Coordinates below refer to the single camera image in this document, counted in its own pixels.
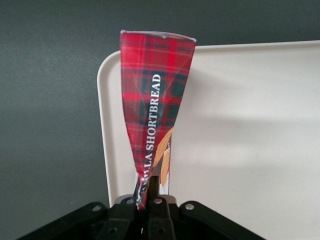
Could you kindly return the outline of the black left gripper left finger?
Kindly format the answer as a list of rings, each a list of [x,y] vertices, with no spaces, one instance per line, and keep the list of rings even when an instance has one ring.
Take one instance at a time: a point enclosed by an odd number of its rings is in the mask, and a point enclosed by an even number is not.
[[[132,197],[113,207],[91,202],[22,237],[21,240],[141,239],[141,218]]]

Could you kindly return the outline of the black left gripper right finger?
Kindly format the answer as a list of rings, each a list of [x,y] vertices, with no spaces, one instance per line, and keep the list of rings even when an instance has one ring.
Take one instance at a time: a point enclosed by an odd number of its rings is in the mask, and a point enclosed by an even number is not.
[[[160,179],[152,176],[147,192],[149,240],[261,240],[262,237],[209,207],[187,201],[180,206],[160,194]]]

